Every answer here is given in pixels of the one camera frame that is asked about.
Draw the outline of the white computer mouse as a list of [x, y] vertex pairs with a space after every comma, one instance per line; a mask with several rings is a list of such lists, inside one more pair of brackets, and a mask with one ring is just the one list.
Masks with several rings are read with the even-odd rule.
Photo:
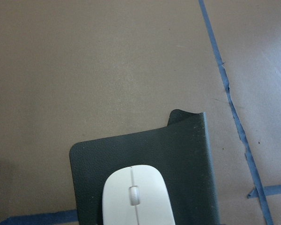
[[150, 165], [112, 173], [104, 184], [102, 213], [105, 225], [175, 224], [164, 179]]

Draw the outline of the black mouse pad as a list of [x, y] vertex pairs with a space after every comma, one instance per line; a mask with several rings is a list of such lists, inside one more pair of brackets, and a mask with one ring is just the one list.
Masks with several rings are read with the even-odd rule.
[[218, 225], [220, 216], [205, 113], [175, 109], [163, 128], [74, 144], [69, 152], [78, 221], [100, 225], [107, 178], [132, 165], [164, 178], [178, 225]]

